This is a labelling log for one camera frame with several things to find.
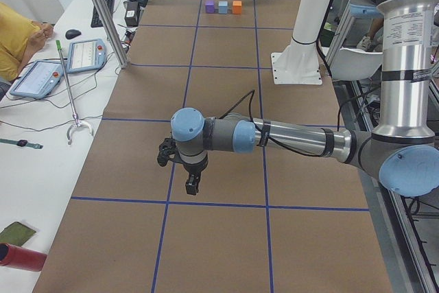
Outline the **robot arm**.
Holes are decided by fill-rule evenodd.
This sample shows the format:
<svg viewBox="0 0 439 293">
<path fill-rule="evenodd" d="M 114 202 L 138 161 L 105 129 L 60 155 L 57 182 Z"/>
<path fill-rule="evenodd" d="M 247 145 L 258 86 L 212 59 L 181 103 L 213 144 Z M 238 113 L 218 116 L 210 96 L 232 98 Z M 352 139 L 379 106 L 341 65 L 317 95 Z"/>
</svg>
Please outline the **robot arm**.
<svg viewBox="0 0 439 293">
<path fill-rule="evenodd" d="M 198 192 L 211 150 L 249 153 L 276 146 L 311 157 L 332 157 L 362 169 L 406 197 L 438 186 L 438 150 L 427 126 L 431 28 L 438 0 L 351 0 L 356 17 L 383 17 L 379 124 L 371 132 L 311 128 L 244 117 L 228 110 L 204 117 L 194 108 L 173 114 L 171 136 L 158 148 L 159 165 L 180 163 L 186 190 Z"/>
</svg>

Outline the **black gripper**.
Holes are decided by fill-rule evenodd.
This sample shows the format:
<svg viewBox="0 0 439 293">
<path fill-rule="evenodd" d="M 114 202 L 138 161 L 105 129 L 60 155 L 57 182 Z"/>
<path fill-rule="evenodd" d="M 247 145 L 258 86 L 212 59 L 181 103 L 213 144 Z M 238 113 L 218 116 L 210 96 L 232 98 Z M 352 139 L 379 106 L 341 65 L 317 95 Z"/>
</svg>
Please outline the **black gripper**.
<svg viewBox="0 0 439 293">
<path fill-rule="evenodd" d="M 176 141 L 168 137 L 158 147 L 157 162 L 161 167 L 164 167 L 169 161 L 181 164 L 188 172 L 189 177 L 185 183 L 186 193 L 197 194 L 201 173 L 209 162 L 207 153 L 201 152 L 196 156 L 185 156 L 179 152 Z"/>
</svg>

